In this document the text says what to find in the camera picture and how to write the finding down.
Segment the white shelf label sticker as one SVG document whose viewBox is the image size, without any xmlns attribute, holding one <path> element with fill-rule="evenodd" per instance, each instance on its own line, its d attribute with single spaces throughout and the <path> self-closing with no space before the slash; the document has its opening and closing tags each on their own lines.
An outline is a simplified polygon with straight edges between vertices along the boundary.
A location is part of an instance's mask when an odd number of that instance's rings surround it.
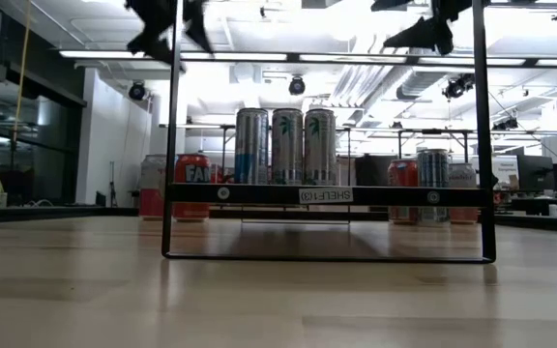
<svg viewBox="0 0 557 348">
<path fill-rule="evenodd" d="M 300 188 L 301 204 L 351 203 L 354 201 L 352 188 Z"/>
</svg>

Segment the white printed sign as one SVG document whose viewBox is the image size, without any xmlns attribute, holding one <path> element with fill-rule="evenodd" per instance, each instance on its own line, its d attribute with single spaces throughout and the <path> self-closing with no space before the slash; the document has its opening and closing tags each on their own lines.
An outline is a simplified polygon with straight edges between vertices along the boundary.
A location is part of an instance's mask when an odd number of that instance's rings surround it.
<svg viewBox="0 0 557 348">
<path fill-rule="evenodd" d="M 517 156 L 499 156 L 492 159 L 492 174 L 497 179 L 498 185 L 508 186 L 511 176 L 518 177 Z"/>
</svg>

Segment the orange Fanta soda can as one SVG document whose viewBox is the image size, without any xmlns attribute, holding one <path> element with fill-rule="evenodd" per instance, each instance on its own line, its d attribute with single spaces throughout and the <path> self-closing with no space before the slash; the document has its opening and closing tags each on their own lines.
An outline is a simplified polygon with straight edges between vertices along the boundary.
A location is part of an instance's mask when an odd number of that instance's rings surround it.
<svg viewBox="0 0 557 348">
<path fill-rule="evenodd" d="M 208 157 L 199 154 L 180 155 L 175 164 L 174 179 L 181 184 L 210 184 Z M 178 221 L 203 221 L 210 215 L 207 203 L 175 203 L 174 217 Z"/>
</svg>

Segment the light blue slim can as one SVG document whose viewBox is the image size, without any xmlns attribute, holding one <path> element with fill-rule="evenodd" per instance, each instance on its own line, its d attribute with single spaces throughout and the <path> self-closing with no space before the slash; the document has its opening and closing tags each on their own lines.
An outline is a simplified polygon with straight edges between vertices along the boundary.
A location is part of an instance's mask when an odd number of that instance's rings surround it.
<svg viewBox="0 0 557 348">
<path fill-rule="evenodd" d="M 268 112 L 242 108 L 236 114 L 236 184 L 268 184 Z"/>
</svg>

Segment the white can red base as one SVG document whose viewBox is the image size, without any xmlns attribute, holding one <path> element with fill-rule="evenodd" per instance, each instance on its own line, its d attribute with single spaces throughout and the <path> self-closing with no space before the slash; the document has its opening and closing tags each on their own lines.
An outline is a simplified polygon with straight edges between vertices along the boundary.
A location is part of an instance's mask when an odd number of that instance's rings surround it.
<svg viewBox="0 0 557 348">
<path fill-rule="evenodd" d="M 166 155 L 148 155 L 141 163 L 139 215 L 144 219 L 162 218 Z"/>
</svg>

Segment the black tripod stand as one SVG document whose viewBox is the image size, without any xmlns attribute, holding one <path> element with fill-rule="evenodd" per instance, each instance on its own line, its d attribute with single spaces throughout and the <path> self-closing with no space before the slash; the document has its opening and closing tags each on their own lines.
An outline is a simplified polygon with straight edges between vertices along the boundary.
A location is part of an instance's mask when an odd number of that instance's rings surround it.
<svg viewBox="0 0 557 348">
<path fill-rule="evenodd" d="M 110 208 L 117 208 L 117 193 L 115 188 L 115 162 L 109 163 L 109 176 L 108 176 L 108 206 Z"/>
</svg>

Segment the black metal shelf frame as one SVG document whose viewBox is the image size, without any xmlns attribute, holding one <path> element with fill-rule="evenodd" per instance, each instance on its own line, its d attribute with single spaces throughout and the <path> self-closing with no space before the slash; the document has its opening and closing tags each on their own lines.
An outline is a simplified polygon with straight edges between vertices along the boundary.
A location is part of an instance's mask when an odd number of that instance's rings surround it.
<svg viewBox="0 0 557 348">
<path fill-rule="evenodd" d="M 480 166 L 479 188 L 390 188 L 354 187 L 354 201 L 340 205 L 415 206 L 420 207 L 472 207 L 481 210 L 482 256 L 479 258 L 415 258 L 410 256 L 308 256 L 308 255 L 237 255 L 237 254 L 182 254 L 171 250 L 171 204 L 226 203 L 242 205 L 309 205 L 301 204 L 299 189 L 343 187 L 256 186 L 227 184 L 165 185 L 164 221 L 161 232 L 161 255 L 167 259 L 194 260 L 251 260 L 251 261 L 317 261 L 317 262 L 370 262 L 370 263 L 426 263 L 426 264 L 490 264 L 496 261 L 496 236 L 493 212 L 491 140 L 488 108 L 488 74 L 484 9 L 490 0 L 472 0 L 473 39 L 476 75 L 476 108 L 478 156 Z"/>
</svg>

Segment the white Celsius can palm print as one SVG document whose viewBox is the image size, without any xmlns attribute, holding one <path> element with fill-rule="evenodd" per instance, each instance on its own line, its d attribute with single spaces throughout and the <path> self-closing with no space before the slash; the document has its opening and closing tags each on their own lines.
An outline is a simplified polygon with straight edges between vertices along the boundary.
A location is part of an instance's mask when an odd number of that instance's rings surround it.
<svg viewBox="0 0 557 348">
<path fill-rule="evenodd" d="M 303 174 L 303 121 L 299 109 L 279 108 L 272 114 L 272 181 L 299 186 Z"/>
<path fill-rule="evenodd" d="M 337 184 L 336 116 L 332 110 L 311 109 L 305 116 L 305 184 Z"/>
</svg>

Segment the black partition panel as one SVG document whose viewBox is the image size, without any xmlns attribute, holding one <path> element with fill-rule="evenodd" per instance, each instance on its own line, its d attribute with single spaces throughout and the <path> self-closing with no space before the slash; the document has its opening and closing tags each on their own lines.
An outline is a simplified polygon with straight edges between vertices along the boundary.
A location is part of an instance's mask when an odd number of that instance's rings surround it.
<svg viewBox="0 0 557 348">
<path fill-rule="evenodd" d="M 388 184 L 388 167 L 392 157 L 366 154 L 355 159 L 356 185 L 385 187 Z"/>
</svg>

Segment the white can orange base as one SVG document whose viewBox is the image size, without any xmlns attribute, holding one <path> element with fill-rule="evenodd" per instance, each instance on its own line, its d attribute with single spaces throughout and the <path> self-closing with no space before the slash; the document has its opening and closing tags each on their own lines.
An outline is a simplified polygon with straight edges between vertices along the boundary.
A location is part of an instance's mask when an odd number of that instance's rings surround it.
<svg viewBox="0 0 557 348">
<path fill-rule="evenodd" d="M 476 171 L 471 163 L 451 163 L 449 165 L 449 187 L 452 189 L 475 189 Z M 475 224 L 478 220 L 477 208 L 450 208 L 450 220 L 454 224 Z"/>
</svg>

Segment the blue silver energy drink can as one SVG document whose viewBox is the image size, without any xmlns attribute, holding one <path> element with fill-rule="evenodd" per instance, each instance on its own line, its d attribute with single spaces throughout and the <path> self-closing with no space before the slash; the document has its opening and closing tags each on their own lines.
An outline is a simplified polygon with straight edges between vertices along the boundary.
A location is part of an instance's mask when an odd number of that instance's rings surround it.
<svg viewBox="0 0 557 348">
<path fill-rule="evenodd" d="M 449 186 L 449 156 L 444 149 L 424 149 L 417 154 L 419 186 L 421 188 L 447 188 Z M 447 207 L 419 209 L 422 225 L 442 225 L 450 221 Z"/>
</svg>

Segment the white pink cloth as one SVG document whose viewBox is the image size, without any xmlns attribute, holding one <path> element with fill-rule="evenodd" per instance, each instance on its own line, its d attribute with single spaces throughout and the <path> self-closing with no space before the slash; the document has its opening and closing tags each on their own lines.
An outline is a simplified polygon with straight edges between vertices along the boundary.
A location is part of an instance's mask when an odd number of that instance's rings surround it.
<svg viewBox="0 0 557 348">
<path fill-rule="evenodd" d="M 337 158 L 337 183 L 340 186 L 355 186 L 357 184 L 355 158 L 344 156 Z"/>
</svg>

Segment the black table edge rail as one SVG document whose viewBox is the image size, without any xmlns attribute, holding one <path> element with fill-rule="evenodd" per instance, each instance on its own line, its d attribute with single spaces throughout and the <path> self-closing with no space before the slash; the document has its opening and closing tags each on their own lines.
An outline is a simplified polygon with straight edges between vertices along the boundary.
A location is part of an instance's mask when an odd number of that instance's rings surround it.
<svg viewBox="0 0 557 348">
<path fill-rule="evenodd" d="M 106 207 L 39 207 L 39 208 L 2 208 L 0 222 L 87 217 L 138 217 L 134 208 Z M 363 213 L 352 209 L 350 212 L 312 212 L 312 211 L 240 211 L 211 210 L 210 218 L 262 219 L 262 220 L 311 220 L 311 221 L 388 221 L 388 214 L 383 212 Z M 496 215 L 495 223 L 502 226 L 556 231 L 557 217 Z"/>
</svg>

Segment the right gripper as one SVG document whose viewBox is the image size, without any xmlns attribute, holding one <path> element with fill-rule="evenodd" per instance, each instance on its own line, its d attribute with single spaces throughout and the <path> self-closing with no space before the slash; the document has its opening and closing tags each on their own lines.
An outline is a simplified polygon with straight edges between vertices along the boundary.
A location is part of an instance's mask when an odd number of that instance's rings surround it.
<svg viewBox="0 0 557 348">
<path fill-rule="evenodd" d="M 407 0 L 374 0 L 372 12 L 403 6 Z M 432 17 L 419 20 L 411 27 L 389 37 L 385 47 L 428 48 L 438 53 L 454 50 L 453 33 L 447 20 L 458 20 L 459 14 L 472 6 L 472 0 L 431 0 Z"/>
</svg>

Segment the orange soda can blue logo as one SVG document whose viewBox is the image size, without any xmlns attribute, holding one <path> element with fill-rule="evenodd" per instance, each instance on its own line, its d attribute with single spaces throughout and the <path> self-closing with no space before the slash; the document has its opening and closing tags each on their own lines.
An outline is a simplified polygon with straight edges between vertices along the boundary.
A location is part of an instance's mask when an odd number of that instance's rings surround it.
<svg viewBox="0 0 557 348">
<path fill-rule="evenodd" d="M 417 161 L 415 159 L 394 159 L 388 168 L 388 183 L 391 187 L 417 187 L 419 185 Z M 389 219 L 395 224 L 416 224 L 416 207 L 391 206 Z"/>
</svg>

